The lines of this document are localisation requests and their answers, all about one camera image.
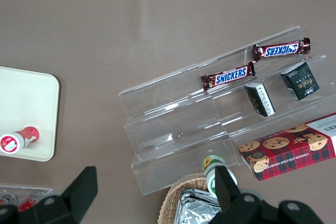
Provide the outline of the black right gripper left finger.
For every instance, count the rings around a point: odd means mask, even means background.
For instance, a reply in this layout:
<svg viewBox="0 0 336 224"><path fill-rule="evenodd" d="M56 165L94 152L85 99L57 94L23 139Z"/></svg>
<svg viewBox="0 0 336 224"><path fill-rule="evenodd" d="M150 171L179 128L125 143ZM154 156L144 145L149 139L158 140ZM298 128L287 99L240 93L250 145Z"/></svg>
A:
<svg viewBox="0 0 336 224"><path fill-rule="evenodd" d="M18 214L18 223L80 223L98 193L97 169L87 166L59 195Z"/></svg>

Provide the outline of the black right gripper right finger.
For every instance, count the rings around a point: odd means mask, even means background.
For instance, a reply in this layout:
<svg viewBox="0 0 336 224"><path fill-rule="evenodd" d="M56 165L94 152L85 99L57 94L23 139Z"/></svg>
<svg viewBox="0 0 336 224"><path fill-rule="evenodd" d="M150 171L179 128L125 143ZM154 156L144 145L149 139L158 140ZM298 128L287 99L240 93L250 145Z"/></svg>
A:
<svg viewBox="0 0 336 224"><path fill-rule="evenodd" d="M221 212L210 223L264 223L261 200L254 194L241 193L223 166L215 167L215 190Z"/></svg>

